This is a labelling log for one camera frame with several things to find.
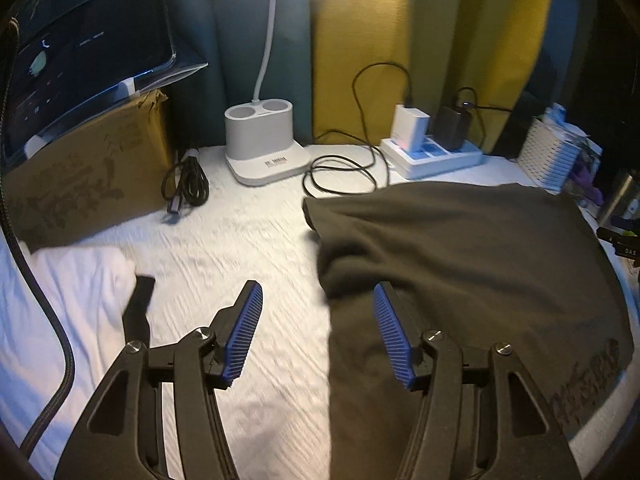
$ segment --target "white flexible gooseneck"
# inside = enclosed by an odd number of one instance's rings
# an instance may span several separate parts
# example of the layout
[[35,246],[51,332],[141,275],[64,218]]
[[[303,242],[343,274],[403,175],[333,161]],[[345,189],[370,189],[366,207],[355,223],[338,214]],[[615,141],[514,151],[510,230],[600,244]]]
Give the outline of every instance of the white flexible gooseneck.
[[267,39],[264,43],[264,55],[262,56],[262,66],[260,67],[260,73],[258,74],[258,81],[255,82],[254,89],[254,104],[260,102],[260,90],[262,89],[262,82],[264,81],[264,75],[267,73],[267,67],[269,66],[269,58],[271,56],[271,45],[273,44],[273,28],[276,21],[276,0],[269,0],[269,18],[267,24]]

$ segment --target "textured white fabric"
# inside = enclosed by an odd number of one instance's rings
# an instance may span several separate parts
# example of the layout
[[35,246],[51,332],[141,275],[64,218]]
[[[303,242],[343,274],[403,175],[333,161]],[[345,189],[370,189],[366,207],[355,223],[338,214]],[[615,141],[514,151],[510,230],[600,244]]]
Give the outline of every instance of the textured white fabric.
[[[361,163],[370,157],[356,146],[310,146],[308,150],[312,156],[338,153]],[[139,272],[158,280],[148,314],[152,346],[177,342],[191,330],[208,325],[220,308],[234,302],[246,280],[260,282],[264,309],[244,371],[231,389],[218,393],[230,450],[244,480],[326,480],[330,323],[316,275],[317,242],[302,213],[301,178],[249,188],[233,179],[223,148],[201,150],[200,162],[211,186],[207,204],[175,224],[158,212],[84,243],[119,246]],[[382,164],[374,174],[383,182]],[[430,180],[532,185],[516,164],[495,157],[488,157],[483,166]],[[318,181],[342,190],[370,189],[370,183],[356,174],[325,173]],[[392,183],[398,182],[403,179],[392,172]],[[638,334],[636,309],[630,297],[629,301],[634,334]],[[583,473],[618,432],[640,392],[638,375],[640,358],[634,355],[611,402],[572,441]],[[165,443],[169,472],[179,479],[183,476],[172,403],[172,396],[165,396]],[[612,411],[617,412],[615,417],[609,416]]]
[[[65,370],[60,343],[0,237],[0,419],[20,443]],[[134,264],[117,248],[59,248],[27,258],[71,342],[71,393],[31,455],[48,480],[76,421],[124,346],[122,313],[136,285]]]

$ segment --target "ribbed blue rubber pad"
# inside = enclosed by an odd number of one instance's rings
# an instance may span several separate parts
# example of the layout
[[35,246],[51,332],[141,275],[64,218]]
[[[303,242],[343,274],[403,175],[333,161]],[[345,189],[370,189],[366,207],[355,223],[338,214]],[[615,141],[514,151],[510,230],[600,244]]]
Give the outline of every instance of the ribbed blue rubber pad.
[[229,383],[242,373],[242,367],[244,367],[244,361],[254,338],[255,328],[261,313],[262,287],[255,285],[226,344],[225,367],[222,371],[222,377]]
[[386,354],[391,361],[394,375],[405,388],[411,388],[415,373],[411,366],[411,345],[404,336],[394,309],[388,300],[382,285],[373,290],[374,314],[385,342]]

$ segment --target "teal curtain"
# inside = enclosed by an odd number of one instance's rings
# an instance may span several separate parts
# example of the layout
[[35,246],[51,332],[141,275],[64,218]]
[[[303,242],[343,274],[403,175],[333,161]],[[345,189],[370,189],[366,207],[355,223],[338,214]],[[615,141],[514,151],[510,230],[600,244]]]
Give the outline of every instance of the teal curtain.
[[[22,36],[35,34],[87,0],[29,0],[18,20]],[[262,61],[269,0],[167,0],[174,34],[209,66],[166,89],[170,129],[179,144],[225,143],[224,112],[251,101]],[[296,140],[311,137],[310,0],[278,0],[271,62],[262,98],[294,105]]]

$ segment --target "silver screw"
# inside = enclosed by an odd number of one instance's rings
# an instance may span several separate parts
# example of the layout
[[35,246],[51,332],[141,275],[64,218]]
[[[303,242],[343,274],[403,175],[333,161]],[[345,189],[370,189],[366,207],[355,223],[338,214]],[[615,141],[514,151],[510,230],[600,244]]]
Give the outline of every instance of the silver screw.
[[427,330],[427,332],[424,333],[424,337],[427,341],[440,341],[444,337],[444,334],[442,330]]
[[142,343],[140,341],[131,341],[124,347],[127,354],[137,354],[142,350]]
[[209,339],[211,336],[211,330],[206,326],[202,326],[196,329],[196,333],[200,336],[201,339]]
[[509,343],[498,343],[495,346],[495,351],[504,356],[509,356],[513,353],[513,349],[511,349],[511,345]]

